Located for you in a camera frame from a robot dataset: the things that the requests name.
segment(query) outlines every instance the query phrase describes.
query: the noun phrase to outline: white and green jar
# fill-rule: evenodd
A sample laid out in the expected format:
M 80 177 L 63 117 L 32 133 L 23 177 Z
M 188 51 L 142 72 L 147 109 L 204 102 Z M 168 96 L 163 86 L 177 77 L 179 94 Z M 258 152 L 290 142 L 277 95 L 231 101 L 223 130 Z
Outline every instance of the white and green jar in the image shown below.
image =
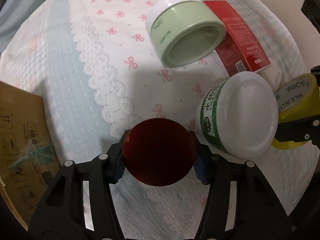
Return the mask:
M 276 97 L 258 74 L 240 72 L 213 88 L 196 111 L 196 130 L 217 149 L 249 160 L 271 146 L 278 124 Z
M 146 29 L 170 68 L 207 56 L 226 36 L 225 25 L 201 0 L 160 0 L 148 14 Z

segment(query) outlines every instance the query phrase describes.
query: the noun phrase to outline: round table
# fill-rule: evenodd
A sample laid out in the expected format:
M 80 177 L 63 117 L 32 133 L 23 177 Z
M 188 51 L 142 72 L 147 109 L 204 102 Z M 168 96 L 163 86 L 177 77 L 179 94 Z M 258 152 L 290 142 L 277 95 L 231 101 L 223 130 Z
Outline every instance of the round table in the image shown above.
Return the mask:
M 157 1 L 47 0 L 1 55 L 0 80 L 44 98 L 61 163 L 93 159 L 148 118 L 166 117 L 192 130 L 201 98 L 228 77 L 215 52 L 185 67 L 163 68 L 144 27 Z M 288 30 L 259 0 L 227 1 L 283 71 L 284 81 L 308 71 Z M 318 157 L 319 150 L 308 143 L 290 151 L 270 147 L 253 161 L 289 214 Z M 88 185 L 84 188 L 92 228 Z M 167 187 L 144 185 L 126 171 L 111 187 L 124 235 L 135 239 L 193 238 L 208 190 L 193 170 Z

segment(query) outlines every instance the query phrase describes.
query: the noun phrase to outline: yellow tape roll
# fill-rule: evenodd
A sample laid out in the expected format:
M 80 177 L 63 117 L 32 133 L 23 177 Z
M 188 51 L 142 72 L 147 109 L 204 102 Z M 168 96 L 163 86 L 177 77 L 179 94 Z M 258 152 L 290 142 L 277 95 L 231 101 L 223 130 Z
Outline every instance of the yellow tape roll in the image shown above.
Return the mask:
M 278 90 L 276 99 L 279 108 L 278 123 L 320 114 L 319 86 L 312 74 L 303 74 L 289 81 Z M 290 150 L 307 142 L 279 142 L 274 139 L 272 146 L 280 150 Z

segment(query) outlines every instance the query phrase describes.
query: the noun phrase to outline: qr code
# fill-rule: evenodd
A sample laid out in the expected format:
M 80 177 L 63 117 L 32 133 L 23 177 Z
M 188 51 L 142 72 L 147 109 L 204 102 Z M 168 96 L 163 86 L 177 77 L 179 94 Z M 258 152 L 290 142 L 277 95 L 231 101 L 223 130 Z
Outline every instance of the qr code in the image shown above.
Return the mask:
M 243 65 L 243 63 L 242 63 L 241 60 L 239 60 L 239 61 L 236 63 L 236 68 L 237 68 L 237 70 L 238 70 L 239 72 L 241 72 L 241 71 L 246 71 L 246 69 L 245 69 L 245 67 L 244 67 L 244 65 Z

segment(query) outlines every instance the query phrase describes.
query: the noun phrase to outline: red box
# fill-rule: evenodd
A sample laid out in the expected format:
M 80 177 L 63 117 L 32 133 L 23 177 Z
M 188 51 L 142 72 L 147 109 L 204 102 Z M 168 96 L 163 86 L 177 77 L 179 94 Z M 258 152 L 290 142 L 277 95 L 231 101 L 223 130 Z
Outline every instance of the red box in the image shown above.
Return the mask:
M 227 1 L 204 1 L 225 24 L 227 35 L 216 48 L 229 76 L 240 71 L 255 72 L 270 61 L 253 32 Z

